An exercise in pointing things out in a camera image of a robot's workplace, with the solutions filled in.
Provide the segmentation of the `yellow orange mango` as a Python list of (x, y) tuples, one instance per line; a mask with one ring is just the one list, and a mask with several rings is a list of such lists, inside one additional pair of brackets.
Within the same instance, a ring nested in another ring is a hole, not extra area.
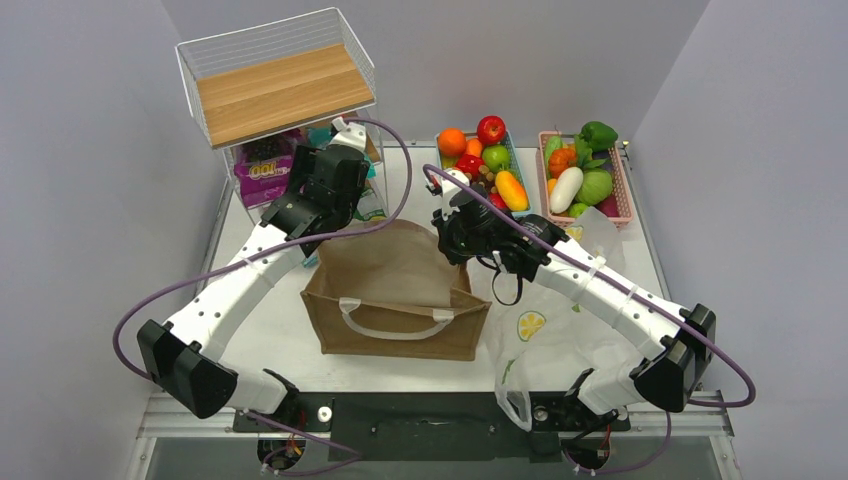
[(495, 187), (506, 207), (512, 212), (524, 212), (530, 204), (525, 188), (510, 172), (500, 171), (495, 176)]

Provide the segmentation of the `purple snack packet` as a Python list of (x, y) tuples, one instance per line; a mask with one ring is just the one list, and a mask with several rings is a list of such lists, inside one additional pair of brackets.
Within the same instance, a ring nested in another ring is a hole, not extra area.
[(233, 149), (233, 173), (243, 205), (265, 205), (286, 189), (296, 147), (303, 140), (297, 129), (253, 140)]

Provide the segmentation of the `brown jute tote bag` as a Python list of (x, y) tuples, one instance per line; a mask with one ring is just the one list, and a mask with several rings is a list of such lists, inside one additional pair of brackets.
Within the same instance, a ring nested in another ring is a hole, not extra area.
[(490, 302), (473, 295), (427, 228), (368, 223), (323, 242), (301, 292), (325, 354), (472, 361)]

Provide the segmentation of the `clear plastic lemon-print bag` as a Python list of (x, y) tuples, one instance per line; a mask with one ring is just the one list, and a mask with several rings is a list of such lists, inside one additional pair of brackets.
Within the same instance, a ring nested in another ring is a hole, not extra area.
[(483, 331), (494, 368), (499, 407), (524, 431), (533, 425), (530, 394), (568, 390), (592, 368), (611, 371), (635, 358), (636, 351), (602, 320), (566, 297), (525, 281), (519, 301), (512, 277), (493, 282), (509, 303), (495, 303)]

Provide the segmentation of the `teal snack packet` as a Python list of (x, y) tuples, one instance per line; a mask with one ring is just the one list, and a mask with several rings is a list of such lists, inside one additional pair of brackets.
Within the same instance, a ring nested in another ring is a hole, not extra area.
[(336, 131), (332, 127), (306, 127), (305, 133), (310, 147), (324, 149), (331, 143)]

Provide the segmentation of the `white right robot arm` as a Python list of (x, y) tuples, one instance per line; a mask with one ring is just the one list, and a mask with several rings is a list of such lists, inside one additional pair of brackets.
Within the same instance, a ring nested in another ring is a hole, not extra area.
[(608, 372), (587, 370), (565, 402), (569, 422), (588, 429), (606, 413), (640, 401), (679, 413), (712, 359), (715, 315), (702, 305), (687, 310), (653, 296), (547, 219), (520, 219), (491, 209), (466, 192), (433, 213), (438, 248), (453, 264), (476, 259), (520, 285), (532, 283), (560, 295), (565, 306), (532, 307), (521, 292), (503, 304), (499, 321), (513, 327), (522, 343), (539, 327), (546, 339), (558, 316), (578, 305), (617, 331), (641, 355)]

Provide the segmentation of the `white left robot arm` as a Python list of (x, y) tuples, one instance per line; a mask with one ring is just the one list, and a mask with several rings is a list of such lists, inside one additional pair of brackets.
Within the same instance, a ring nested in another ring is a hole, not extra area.
[(149, 320), (139, 329), (151, 380), (200, 419), (232, 407), (257, 411), (275, 430), (292, 426), (299, 405), (286, 395), (289, 382), (221, 359), (255, 307), (317, 247), (309, 242), (275, 251), (274, 246), (349, 225), (368, 170), (364, 151), (356, 147), (298, 147), (286, 192), (262, 214), (229, 272), (166, 321)]

